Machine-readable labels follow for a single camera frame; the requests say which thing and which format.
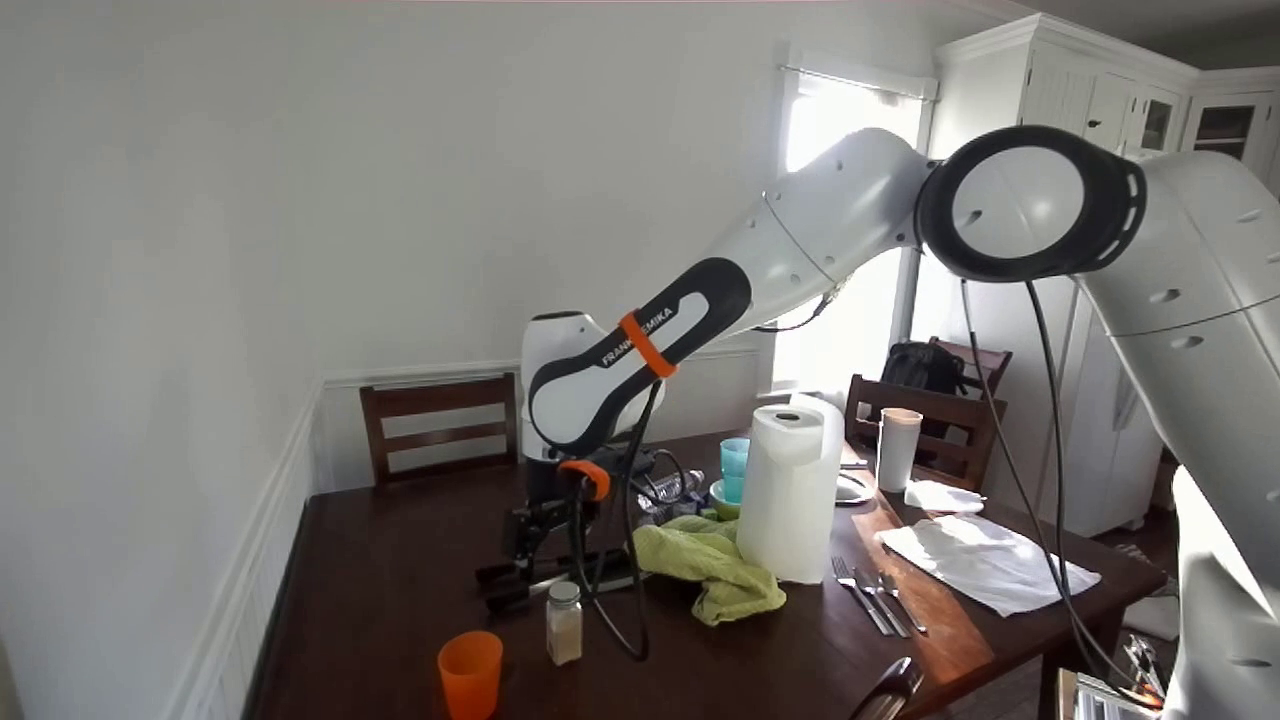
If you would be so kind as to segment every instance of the yellow-green cloth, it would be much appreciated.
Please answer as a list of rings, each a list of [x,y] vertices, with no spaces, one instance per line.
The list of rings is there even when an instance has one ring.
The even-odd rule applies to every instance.
[[[676,516],[635,529],[635,560],[645,573],[703,585],[694,616],[710,628],[784,608],[778,577],[736,552],[736,523]]]

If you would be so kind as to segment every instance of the small bottle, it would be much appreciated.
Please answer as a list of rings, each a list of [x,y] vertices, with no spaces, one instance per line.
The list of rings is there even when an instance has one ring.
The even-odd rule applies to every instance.
[[[585,656],[585,606],[580,606],[580,589],[571,581],[558,581],[550,589],[550,656],[553,664],[571,664]]]

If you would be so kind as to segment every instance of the ceiling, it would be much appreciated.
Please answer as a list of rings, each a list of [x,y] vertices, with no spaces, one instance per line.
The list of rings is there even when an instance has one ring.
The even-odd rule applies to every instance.
[[[1280,33],[1280,0],[990,0],[1087,25],[1098,33],[1151,44],[1229,33]]]

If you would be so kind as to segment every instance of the chair backrest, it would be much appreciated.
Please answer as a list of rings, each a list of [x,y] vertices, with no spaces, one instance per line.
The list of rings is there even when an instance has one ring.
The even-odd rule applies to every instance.
[[[880,407],[912,407],[942,427],[921,432],[915,446],[915,465],[925,465],[930,476],[962,489],[983,489],[990,456],[995,446],[990,401],[853,377],[846,407],[846,440],[853,447],[876,447]]]
[[[983,394],[983,377],[990,377],[990,390],[995,394],[995,384],[1004,379],[1010,362],[1013,362],[1013,353],[995,353],[995,349],[977,349],[977,358],[974,358],[974,349],[965,342],[930,336],[930,344],[965,362],[965,384],[974,390],[974,398]]]
[[[360,390],[377,489],[458,467],[517,467],[517,377],[441,377]]]

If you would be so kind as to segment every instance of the dark wooden table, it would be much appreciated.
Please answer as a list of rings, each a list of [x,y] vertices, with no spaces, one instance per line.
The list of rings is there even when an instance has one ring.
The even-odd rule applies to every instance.
[[[694,467],[715,467],[712,446],[676,447]],[[509,643],[501,718],[630,720],[630,718],[849,718],[895,656],[915,656],[925,688],[904,718],[930,718],[1002,671],[1050,656],[1073,664],[1066,608],[1002,622],[950,591],[872,538],[902,507],[838,511],[834,552],[895,577],[930,635],[884,640],[846,589],[788,589],[788,606],[730,628],[689,616],[694,589],[645,585],[654,656],[630,660],[587,616],[580,664],[553,667],[541,614],[483,616],[473,573],[501,560],[504,511],[519,497],[513,472],[473,472],[401,491],[317,497],[305,511],[289,581],[246,718],[446,718],[434,656],[464,628]],[[1076,597],[1082,616],[1116,635],[1126,606],[1161,589],[1161,573],[1103,546],[1067,538],[1066,557],[1103,581]]]

